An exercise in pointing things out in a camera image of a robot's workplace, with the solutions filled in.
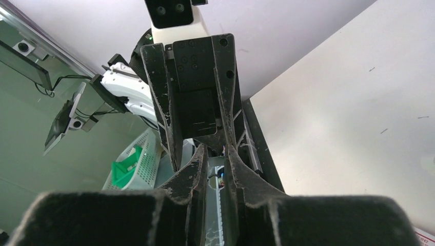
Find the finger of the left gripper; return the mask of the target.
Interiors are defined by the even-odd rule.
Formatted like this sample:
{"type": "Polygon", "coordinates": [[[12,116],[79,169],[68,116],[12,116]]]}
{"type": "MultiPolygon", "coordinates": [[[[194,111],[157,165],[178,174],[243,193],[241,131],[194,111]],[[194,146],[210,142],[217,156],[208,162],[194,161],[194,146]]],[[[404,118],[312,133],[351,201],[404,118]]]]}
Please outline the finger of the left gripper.
{"type": "Polygon", "coordinates": [[[144,45],[141,47],[141,56],[156,115],[159,116],[162,144],[168,152],[173,171],[177,172],[181,168],[183,139],[164,45],[144,45]]]}
{"type": "Polygon", "coordinates": [[[227,145],[237,149],[245,136],[240,83],[231,33],[211,37],[214,75],[219,107],[217,132],[212,136],[212,149],[222,154],[227,145]]]}

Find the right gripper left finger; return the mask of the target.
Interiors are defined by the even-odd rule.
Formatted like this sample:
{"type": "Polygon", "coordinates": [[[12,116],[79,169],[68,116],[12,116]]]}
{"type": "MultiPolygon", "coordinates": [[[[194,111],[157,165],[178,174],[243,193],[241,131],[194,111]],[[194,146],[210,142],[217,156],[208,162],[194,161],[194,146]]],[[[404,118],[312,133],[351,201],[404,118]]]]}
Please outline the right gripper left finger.
{"type": "Polygon", "coordinates": [[[204,245],[207,147],[153,190],[50,192],[8,245],[204,245]]]}

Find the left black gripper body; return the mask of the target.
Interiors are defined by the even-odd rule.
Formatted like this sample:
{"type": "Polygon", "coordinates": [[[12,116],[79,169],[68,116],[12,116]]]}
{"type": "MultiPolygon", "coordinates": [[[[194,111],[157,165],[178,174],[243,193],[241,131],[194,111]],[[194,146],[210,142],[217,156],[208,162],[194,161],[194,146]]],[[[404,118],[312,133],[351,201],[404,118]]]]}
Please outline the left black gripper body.
{"type": "Polygon", "coordinates": [[[192,138],[212,149],[219,107],[211,36],[176,41],[167,61],[182,139],[192,138]]]}

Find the red white staple box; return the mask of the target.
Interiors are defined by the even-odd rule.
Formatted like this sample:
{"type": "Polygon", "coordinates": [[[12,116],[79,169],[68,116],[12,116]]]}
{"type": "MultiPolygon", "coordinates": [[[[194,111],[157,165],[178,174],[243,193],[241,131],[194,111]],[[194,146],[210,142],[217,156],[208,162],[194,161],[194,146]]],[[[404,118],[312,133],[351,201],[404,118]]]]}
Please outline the red white staple box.
{"type": "Polygon", "coordinates": [[[418,228],[414,229],[421,246],[435,246],[434,235],[418,228]]]}

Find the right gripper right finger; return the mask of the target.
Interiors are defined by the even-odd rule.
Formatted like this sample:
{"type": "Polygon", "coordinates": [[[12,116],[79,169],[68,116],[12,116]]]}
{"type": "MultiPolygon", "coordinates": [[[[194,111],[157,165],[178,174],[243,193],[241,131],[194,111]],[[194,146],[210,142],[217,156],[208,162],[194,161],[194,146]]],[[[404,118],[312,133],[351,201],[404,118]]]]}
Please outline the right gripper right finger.
{"type": "Polygon", "coordinates": [[[385,196],[289,196],[225,148],[225,245],[419,245],[385,196]]]}

